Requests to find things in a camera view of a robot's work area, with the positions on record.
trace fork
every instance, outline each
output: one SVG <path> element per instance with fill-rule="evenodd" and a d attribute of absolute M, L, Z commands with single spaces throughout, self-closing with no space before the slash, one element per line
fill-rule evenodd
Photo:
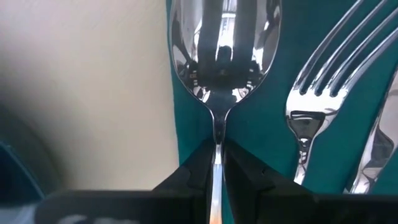
<path fill-rule="evenodd" d="M 299 72 L 296 81 L 289 93 L 286 102 L 286 119 L 289 128 L 294 133 L 298 143 L 298 164 L 294 181 L 302 184 L 310 160 L 314 139 L 326 130 L 338 114 L 348 93 L 353 89 L 356 82 L 369 66 L 382 54 L 395 40 L 398 39 L 398 27 L 393 30 L 364 60 L 351 72 L 347 73 L 350 65 L 357 56 L 365 49 L 380 31 L 398 15 L 398 8 L 392 11 L 341 63 L 335 63 L 336 59 L 346 46 L 356 37 L 363 27 L 379 12 L 388 0 L 382 0 L 369 12 L 369 14 L 351 31 L 344 41 L 337 47 L 332 55 L 322 65 L 321 69 L 311 81 L 307 90 L 304 89 L 305 82 L 313 70 L 314 65 L 321 57 L 335 35 L 346 24 L 350 17 L 360 7 L 364 0 L 357 0 L 337 22 L 321 44 L 312 53 L 306 64 Z M 332 66 L 338 67 L 329 80 L 325 80 L 326 74 Z M 321 83 L 327 81 L 326 86 L 321 89 Z"/>

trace cream wall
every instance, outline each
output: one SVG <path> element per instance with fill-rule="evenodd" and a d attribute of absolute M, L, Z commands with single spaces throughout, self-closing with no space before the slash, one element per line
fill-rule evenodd
<path fill-rule="evenodd" d="M 178 164 L 164 0 L 0 0 L 0 97 L 67 187 L 149 189 Z"/>

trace spoon bowl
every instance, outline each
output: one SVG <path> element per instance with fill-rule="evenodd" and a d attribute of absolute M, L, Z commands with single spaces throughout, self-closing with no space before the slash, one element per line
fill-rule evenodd
<path fill-rule="evenodd" d="M 175 73 L 213 117 L 210 223 L 222 223 L 227 115 L 268 74 L 279 42 L 281 12 L 281 0 L 172 1 L 169 48 Z"/>

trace black holder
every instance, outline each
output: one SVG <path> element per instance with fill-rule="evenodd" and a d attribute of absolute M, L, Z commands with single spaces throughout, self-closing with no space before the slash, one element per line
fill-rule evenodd
<path fill-rule="evenodd" d="M 235 223 L 398 223 L 398 197 L 320 195 L 297 185 L 235 142 L 225 143 L 224 176 Z M 154 190 L 72 191 L 41 203 L 37 223 L 79 218 L 140 224 L 208 223 L 213 141 L 205 141 Z"/>

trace metal surface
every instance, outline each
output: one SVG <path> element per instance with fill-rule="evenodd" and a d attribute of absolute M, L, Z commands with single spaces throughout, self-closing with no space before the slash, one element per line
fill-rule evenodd
<path fill-rule="evenodd" d="M 348 93 L 354 87 L 355 83 L 359 80 L 362 74 L 368 67 L 390 46 L 393 41 L 398 38 L 398 28 L 390 33 L 369 55 L 365 58 L 359 58 L 361 63 L 351 72 L 347 73 L 350 66 L 353 65 L 358 56 L 365 49 L 366 46 L 385 28 L 385 26 L 397 19 L 398 9 L 390 13 L 356 48 L 350 55 L 341 63 L 336 64 L 335 61 L 346 48 L 348 44 L 362 31 L 363 27 L 383 8 L 387 2 L 381 1 L 355 29 L 345 38 L 339 47 L 332 53 L 326 60 L 321 69 L 317 71 L 315 78 L 310 82 L 308 89 L 305 89 L 305 83 L 310 75 L 313 66 L 318 62 L 318 59 L 323 54 L 324 50 L 328 47 L 329 43 L 334 39 L 334 36 L 356 12 L 363 0 L 356 1 L 346 14 L 341 18 L 330 33 L 325 37 L 322 43 L 311 55 L 303 69 L 300 71 L 286 102 L 286 118 L 289 128 L 295 134 L 299 145 L 299 158 L 298 166 L 294 181 L 302 184 L 305 173 L 307 171 L 308 162 L 310 160 L 313 140 L 334 120 L 338 114 L 342 104 Z M 327 81 L 325 77 L 331 67 L 337 67 L 333 72 L 331 78 Z M 321 83 L 327 81 L 324 88 L 321 88 Z"/>
<path fill-rule="evenodd" d="M 351 194 L 366 194 L 376 183 L 398 146 L 398 67 L 366 142 Z"/>
<path fill-rule="evenodd" d="M 266 77 L 279 41 L 280 0 L 174 0 L 169 44 L 186 89 L 213 116 L 210 223 L 222 223 L 223 141 L 230 109 Z"/>

